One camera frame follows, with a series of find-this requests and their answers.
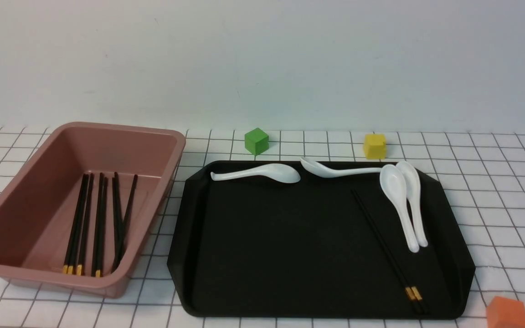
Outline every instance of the ceramic spoon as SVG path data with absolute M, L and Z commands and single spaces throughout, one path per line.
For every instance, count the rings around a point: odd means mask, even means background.
M 265 164 L 256 168 L 231 172 L 229 174 L 215 174 L 210 172 L 210 176 L 214 181 L 239 179 L 248 176 L 265 176 L 283 183 L 297 183 L 301 180 L 301 176 L 294 168 L 291 168 L 289 165 L 276 163 Z
M 422 226 L 421 180 L 418 177 L 418 172 L 412 164 L 406 161 L 396 163 L 396 167 L 402 172 L 407 183 L 407 199 L 412 211 L 412 225 L 414 226 L 414 233 L 417 236 L 418 244 L 422 247 L 427 247 L 429 241 L 427 241 L 425 229 Z
M 312 174 L 325 178 L 351 176 L 355 174 L 377 174 L 378 172 L 382 171 L 382 168 L 334 170 L 323 164 L 320 164 L 319 162 L 315 162 L 315 160 L 305 157 L 301 157 L 301 165 L 305 168 L 305 170 L 311 172 Z
M 419 246 L 410 222 L 410 216 L 408 216 L 407 185 L 402 172 L 396 166 L 386 164 L 380 172 L 380 186 L 398 212 L 408 249 L 416 253 Z

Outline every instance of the white backdrop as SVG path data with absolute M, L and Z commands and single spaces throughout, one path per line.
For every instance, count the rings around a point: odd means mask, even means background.
M 0 123 L 525 132 L 525 1 L 0 0 Z

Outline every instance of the chopstick gold tip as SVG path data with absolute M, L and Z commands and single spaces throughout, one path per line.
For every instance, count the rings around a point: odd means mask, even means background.
M 418 289 L 416 286 L 412 286 L 412 292 L 414 293 L 414 297 L 417 298 L 418 301 L 422 301 L 421 293 L 418 292 Z
M 407 295 L 408 295 L 408 298 L 411 300 L 411 301 L 415 301 L 417 300 L 417 297 L 414 295 L 414 292 L 412 291 L 412 288 L 411 287 L 406 287 L 404 289 L 404 291 L 406 291 Z

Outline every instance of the yellow block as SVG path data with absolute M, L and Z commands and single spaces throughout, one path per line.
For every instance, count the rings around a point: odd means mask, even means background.
M 364 139 L 364 153 L 368 159 L 386 157 L 386 138 L 383 134 L 367 134 Z

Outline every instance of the green block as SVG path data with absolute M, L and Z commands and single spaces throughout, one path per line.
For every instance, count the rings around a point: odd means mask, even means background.
M 268 149 L 268 134 L 259 128 L 244 135 L 244 147 L 254 156 L 262 154 Z

